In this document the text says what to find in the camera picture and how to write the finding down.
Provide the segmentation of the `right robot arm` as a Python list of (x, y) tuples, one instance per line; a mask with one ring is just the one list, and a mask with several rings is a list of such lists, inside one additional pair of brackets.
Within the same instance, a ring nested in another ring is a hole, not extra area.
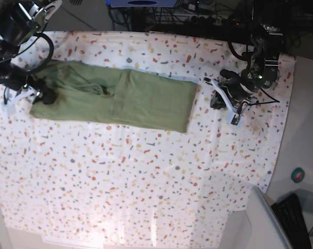
[[(36, 73), (51, 61), (54, 45), (44, 30), (61, 5), (62, 1), (0, 1), (0, 85), (5, 86), (4, 104), (11, 102), (10, 90), (16, 91), (18, 98), (27, 98), (31, 104), (56, 101), (56, 93), (43, 80), (37, 79)], [(11, 61), (23, 53), (20, 47), (31, 37), (43, 38), (49, 45), (49, 52), (37, 67), (25, 70)]]

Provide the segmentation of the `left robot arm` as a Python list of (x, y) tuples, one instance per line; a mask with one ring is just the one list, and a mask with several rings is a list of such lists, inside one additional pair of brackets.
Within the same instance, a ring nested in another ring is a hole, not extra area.
[[(253, 50), (238, 54), (233, 40), (235, 30), (243, 25), (244, 30), (237, 34), (250, 39)], [(254, 95), (265, 93), (272, 88), (279, 76), (279, 56), (283, 46), (283, 34), (280, 28), (259, 23), (257, 20), (242, 21), (231, 15), (227, 20), (227, 44), (231, 53), (240, 61), (247, 62), (247, 67), (240, 73), (222, 69), (217, 86), (223, 90), (230, 104), (240, 108), (243, 104), (259, 105)]]

